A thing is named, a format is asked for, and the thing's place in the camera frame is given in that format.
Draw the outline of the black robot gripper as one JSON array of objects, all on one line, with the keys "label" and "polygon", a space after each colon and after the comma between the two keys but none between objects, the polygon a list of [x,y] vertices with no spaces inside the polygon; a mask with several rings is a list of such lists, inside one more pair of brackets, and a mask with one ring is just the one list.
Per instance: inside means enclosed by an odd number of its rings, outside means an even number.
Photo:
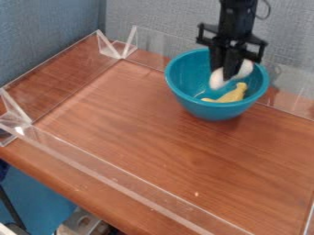
[{"label": "black robot gripper", "polygon": [[224,80],[240,72],[245,59],[263,61],[268,42],[253,33],[260,0],[220,0],[218,24],[201,23],[197,43],[210,49],[212,71],[224,66]]}]

